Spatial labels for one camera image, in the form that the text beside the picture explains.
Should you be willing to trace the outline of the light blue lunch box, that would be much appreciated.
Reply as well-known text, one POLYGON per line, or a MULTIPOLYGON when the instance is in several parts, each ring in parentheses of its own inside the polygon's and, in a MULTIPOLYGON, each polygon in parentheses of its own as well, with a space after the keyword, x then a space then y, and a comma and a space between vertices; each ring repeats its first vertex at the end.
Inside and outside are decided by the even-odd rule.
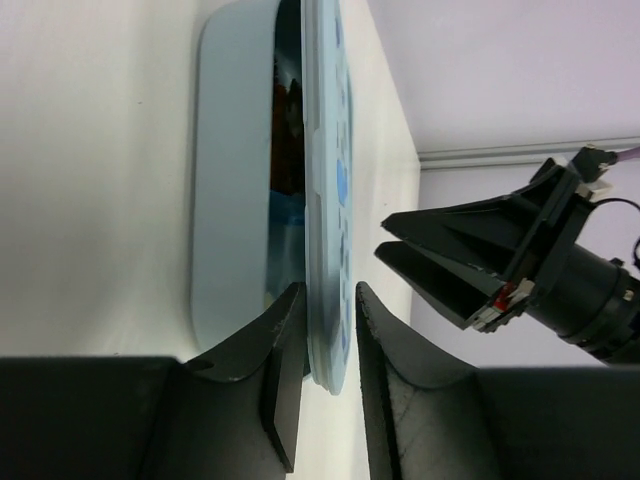
POLYGON ((234 1, 198 54, 191 319, 200 348, 264 310, 275 56, 298 74, 298 1, 234 1))

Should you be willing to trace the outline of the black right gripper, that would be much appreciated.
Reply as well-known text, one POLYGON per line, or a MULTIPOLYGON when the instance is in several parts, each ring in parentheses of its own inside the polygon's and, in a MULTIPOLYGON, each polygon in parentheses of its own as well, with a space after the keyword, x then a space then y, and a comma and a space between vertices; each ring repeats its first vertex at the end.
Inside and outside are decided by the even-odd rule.
POLYGON ((382 227, 428 245, 470 238, 469 266, 400 241, 375 256, 458 328, 493 333, 527 314, 602 363, 639 361, 639 281, 577 238, 596 200, 593 176, 549 158, 529 183, 488 200, 398 212, 382 227))

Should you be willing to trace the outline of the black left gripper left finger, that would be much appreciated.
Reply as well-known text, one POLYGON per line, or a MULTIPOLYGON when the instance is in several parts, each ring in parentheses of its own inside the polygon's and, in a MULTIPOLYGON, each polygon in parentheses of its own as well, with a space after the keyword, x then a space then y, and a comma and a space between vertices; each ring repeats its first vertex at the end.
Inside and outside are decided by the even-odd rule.
POLYGON ((282 479, 294 469, 306 289, 188 362, 1 362, 5 479, 282 479))

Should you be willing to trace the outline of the light blue lunch box lid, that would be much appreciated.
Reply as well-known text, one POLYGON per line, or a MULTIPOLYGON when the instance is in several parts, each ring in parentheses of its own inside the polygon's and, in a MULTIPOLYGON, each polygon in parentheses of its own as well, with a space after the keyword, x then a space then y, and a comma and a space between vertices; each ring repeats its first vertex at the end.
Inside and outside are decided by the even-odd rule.
POLYGON ((338 395, 353 304, 353 99, 339 2, 302 2, 301 27, 309 365, 338 395))

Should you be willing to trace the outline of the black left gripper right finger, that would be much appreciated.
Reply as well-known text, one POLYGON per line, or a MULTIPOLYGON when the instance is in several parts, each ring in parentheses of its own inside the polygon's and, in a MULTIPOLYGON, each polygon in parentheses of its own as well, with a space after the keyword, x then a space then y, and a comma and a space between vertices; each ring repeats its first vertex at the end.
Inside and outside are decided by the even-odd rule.
POLYGON ((639 371, 477 368, 355 289, 374 479, 635 479, 639 371))

